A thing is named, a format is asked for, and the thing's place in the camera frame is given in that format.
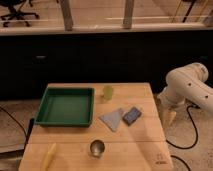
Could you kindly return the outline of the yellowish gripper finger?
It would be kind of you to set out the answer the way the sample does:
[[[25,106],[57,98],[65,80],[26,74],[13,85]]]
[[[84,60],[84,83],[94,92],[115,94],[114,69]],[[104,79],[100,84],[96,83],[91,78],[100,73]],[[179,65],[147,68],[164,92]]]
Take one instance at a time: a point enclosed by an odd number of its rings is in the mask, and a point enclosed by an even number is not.
[[[166,110],[163,114],[163,121],[165,126],[170,126],[176,117],[176,112],[173,110]]]

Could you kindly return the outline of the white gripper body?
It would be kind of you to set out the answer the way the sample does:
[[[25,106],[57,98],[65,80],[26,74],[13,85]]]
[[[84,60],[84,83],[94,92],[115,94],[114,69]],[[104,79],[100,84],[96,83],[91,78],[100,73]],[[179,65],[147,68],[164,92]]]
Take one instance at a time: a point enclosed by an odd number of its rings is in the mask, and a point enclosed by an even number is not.
[[[164,118],[170,118],[176,115],[174,110],[175,106],[167,99],[160,99],[160,106],[162,108],[162,115]]]

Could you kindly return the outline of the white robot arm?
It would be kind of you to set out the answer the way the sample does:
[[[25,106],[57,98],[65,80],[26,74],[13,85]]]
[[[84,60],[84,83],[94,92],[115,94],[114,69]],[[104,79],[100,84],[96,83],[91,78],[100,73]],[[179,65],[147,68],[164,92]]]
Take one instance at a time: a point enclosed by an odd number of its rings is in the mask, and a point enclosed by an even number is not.
[[[157,96],[162,111],[162,124],[169,126],[175,116],[175,108],[189,100],[198,105],[206,113],[213,114],[213,88],[205,81],[209,72],[202,63],[191,63],[169,71],[166,75],[167,86]]]

